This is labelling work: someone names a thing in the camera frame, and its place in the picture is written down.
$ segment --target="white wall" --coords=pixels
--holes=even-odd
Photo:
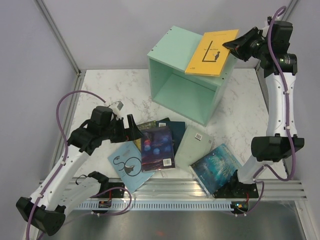
[[[301,0],[289,22],[293,23],[289,53],[297,55],[294,117],[305,146],[297,152],[295,176],[302,181],[320,229],[320,1]]]
[[[20,240],[16,202],[48,174],[56,104],[76,75],[33,0],[0,1],[0,34],[0,238]]]
[[[80,69],[147,68],[172,27],[204,32],[264,27],[290,0],[44,0]],[[257,61],[238,61],[255,67]]]

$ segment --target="dark purple book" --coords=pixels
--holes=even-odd
[[[168,126],[142,130],[142,171],[156,171],[176,167],[171,130]]]

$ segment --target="blue book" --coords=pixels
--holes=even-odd
[[[142,171],[176,167],[171,130],[168,126],[141,130]]]
[[[173,152],[176,155],[182,138],[186,132],[186,123],[184,121],[164,121],[160,120],[156,122],[157,127],[168,126],[172,133]]]
[[[192,173],[208,195],[212,195],[229,182],[231,176],[240,167],[240,162],[225,144],[221,144],[190,165]]]
[[[141,152],[132,141],[125,142],[108,160],[130,193],[136,191],[154,174],[142,172]]]

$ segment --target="gray floor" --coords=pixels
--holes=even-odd
[[[74,211],[69,219],[83,214]],[[44,240],[305,240],[294,204],[262,202],[249,216],[217,211],[131,211],[85,216]]]

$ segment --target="yellow book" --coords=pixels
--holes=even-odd
[[[220,76],[230,50],[222,44],[236,39],[238,29],[206,32],[196,48],[186,74]]]

